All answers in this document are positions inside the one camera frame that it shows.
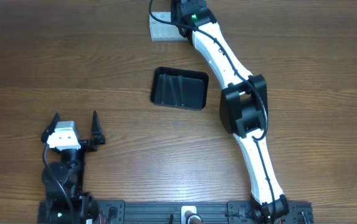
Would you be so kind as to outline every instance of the wooden table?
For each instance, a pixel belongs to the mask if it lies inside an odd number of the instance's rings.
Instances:
[[[267,136],[290,200],[316,222],[357,222],[357,1],[209,0],[238,59],[268,83]],[[156,1],[154,11],[168,11]],[[156,67],[207,72],[202,111],[155,106]],[[250,199],[237,143],[219,119],[220,86],[187,42],[152,43],[148,1],[0,1],[0,222],[37,219],[40,134],[59,112],[107,145],[87,155],[99,199]],[[49,153],[50,161],[59,155]]]

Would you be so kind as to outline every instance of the black plastic tray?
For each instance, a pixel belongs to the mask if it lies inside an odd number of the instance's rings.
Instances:
[[[168,67],[155,70],[151,101],[160,106],[201,110],[206,105],[209,76]]]

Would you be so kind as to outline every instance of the wood grain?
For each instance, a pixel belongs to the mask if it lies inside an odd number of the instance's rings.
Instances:
[[[357,1],[208,5],[238,59],[267,80],[269,153],[286,196],[313,202],[318,223],[357,223]],[[187,42],[151,42],[147,7],[0,0],[0,222],[36,221],[39,139],[55,112],[87,138],[98,111],[107,145],[87,155],[85,174],[96,198],[250,199],[244,160],[219,121],[217,79]],[[207,72],[206,107],[153,105],[159,66]]]

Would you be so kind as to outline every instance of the wooden surface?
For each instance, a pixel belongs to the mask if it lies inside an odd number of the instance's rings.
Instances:
[[[357,223],[357,1],[208,3],[238,59],[267,80],[269,153],[286,196],[313,202],[316,222]],[[207,72],[206,107],[153,105],[159,66]],[[96,198],[250,199],[220,91],[187,42],[151,42],[146,0],[0,1],[0,222],[36,221],[40,134],[55,112],[88,138],[98,111],[107,145],[87,155],[85,174]]]

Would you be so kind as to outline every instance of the black cable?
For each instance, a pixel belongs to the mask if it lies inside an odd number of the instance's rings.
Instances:
[[[265,179],[268,182],[268,186],[270,187],[271,191],[271,197],[272,197],[272,216],[271,216],[271,223],[274,224],[275,221],[275,214],[277,212],[277,209],[275,208],[275,197],[274,197],[274,191],[272,190],[272,185],[271,185],[271,180],[270,177],[268,177],[267,169],[265,168],[264,160],[263,160],[263,155],[261,154],[261,149],[259,146],[258,141],[254,141],[255,144],[257,145],[257,150],[259,151],[260,158],[261,158],[261,164],[263,165],[264,173],[265,173]]]
[[[263,134],[261,135],[261,137],[259,138],[256,138],[253,136],[253,140],[255,141],[260,141],[262,140],[265,135],[267,134],[267,131],[268,131],[268,116],[267,116],[267,110],[265,109],[265,105],[264,105],[264,102],[262,101],[260,95],[259,95],[259,92],[254,88],[253,85],[251,85],[249,83],[249,81],[247,81],[244,77],[242,77],[238,70],[235,68],[235,65],[234,63],[232,62],[231,58],[229,57],[229,55],[227,54],[226,50],[224,49],[224,47],[221,45],[221,43],[217,40],[217,38],[214,38],[212,35],[208,34],[207,32],[204,32],[203,30],[200,30],[199,28],[197,27],[191,27],[191,26],[188,26],[188,25],[185,25],[185,24],[177,24],[175,22],[168,22],[168,21],[163,21],[161,19],[158,19],[156,18],[153,13],[152,13],[152,4],[153,4],[153,0],[150,0],[150,3],[149,3],[149,15],[156,21],[160,22],[160,23],[163,23],[163,24],[168,24],[168,25],[172,25],[172,26],[177,26],[177,27],[181,27],[181,28],[185,28],[185,29],[189,29],[189,30],[193,30],[195,32],[200,32],[201,34],[207,36],[208,38],[212,39],[214,41],[214,43],[216,43],[220,49],[221,49],[221,52],[223,53],[223,55],[226,56],[229,64],[231,65],[233,71],[234,71],[234,75],[237,75],[251,90],[252,92],[254,93],[254,95],[257,97],[257,100],[259,101],[260,105],[261,105],[261,110],[262,110],[262,113],[263,113],[263,117],[264,117],[264,122],[265,122],[265,128],[264,128],[264,131],[263,131]]]
[[[51,179],[55,182],[55,184],[58,186],[58,188],[60,189],[60,191],[64,195],[64,197],[66,199],[66,202],[69,205],[70,214],[72,214],[72,224],[75,224],[75,222],[74,222],[74,220],[75,220],[75,212],[74,212],[74,207],[73,207],[72,201],[70,200],[69,196],[66,194],[66,191],[64,190],[62,185],[59,183],[58,178],[56,178],[55,174],[52,172],[51,168],[48,165],[48,162],[47,162],[47,151],[48,151],[48,149],[49,149],[49,145],[46,144],[45,148],[44,148],[44,152],[42,153],[42,161],[44,162],[45,169],[48,172],[48,174],[51,176]]]

